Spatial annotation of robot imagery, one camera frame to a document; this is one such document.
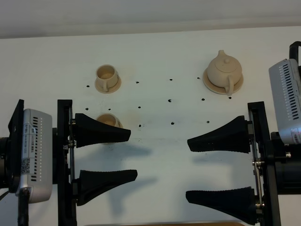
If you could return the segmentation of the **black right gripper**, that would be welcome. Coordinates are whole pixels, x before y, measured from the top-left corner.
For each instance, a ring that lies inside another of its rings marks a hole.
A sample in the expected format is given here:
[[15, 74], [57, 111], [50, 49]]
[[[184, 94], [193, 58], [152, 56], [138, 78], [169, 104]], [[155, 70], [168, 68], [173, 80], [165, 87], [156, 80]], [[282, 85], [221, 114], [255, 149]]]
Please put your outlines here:
[[[189, 203], [226, 213], [243, 222], [262, 226], [279, 226], [279, 195], [301, 193], [301, 146], [285, 144], [278, 132], [269, 132], [263, 102], [248, 103], [253, 133], [251, 145], [255, 180], [263, 187], [223, 191], [187, 191]], [[238, 116], [224, 126], [187, 140], [192, 152], [230, 151], [250, 153], [248, 122]]]

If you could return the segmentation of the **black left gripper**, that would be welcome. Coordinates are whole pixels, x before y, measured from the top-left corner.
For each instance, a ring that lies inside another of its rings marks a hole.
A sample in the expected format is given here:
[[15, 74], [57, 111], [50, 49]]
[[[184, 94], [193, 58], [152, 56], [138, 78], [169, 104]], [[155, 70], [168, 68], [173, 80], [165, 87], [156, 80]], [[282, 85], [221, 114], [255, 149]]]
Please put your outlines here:
[[[72, 195], [68, 166], [72, 100], [57, 101], [57, 126], [52, 128], [53, 184], [57, 185], [58, 225], [76, 226], [76, 203]], [[75, 114], [74, 138], [76, 147], [100, 143], [120, 143], [129, 140], [131, 130], [110, 126], [83, 113]], [[137, 170], [96, 172], [82, 170], [79, 175], [77, 205], [82, 206], [97, 196], [123, 184], [133, 182]]]

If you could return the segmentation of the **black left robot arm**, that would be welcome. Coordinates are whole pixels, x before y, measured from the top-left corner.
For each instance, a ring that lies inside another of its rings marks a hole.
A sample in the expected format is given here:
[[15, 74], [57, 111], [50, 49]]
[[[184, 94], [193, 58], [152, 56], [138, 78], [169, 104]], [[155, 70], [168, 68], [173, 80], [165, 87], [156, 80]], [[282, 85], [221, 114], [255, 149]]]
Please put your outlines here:
[[49, 200], [57, 185], [58, 224], [75, 226], [76, 208], [120, 185], [135, 181], [137, 171], [82, 170], [75, 178], [74, 149], [129, 140], [128, 129], [72, 112], [71, 100], [58, 100], [57, 126], [44, 112], [25, 109], [19, 100], [0, 140], [0, 186], [18, 197], [18, 224], [29, 224], [29, 204]]

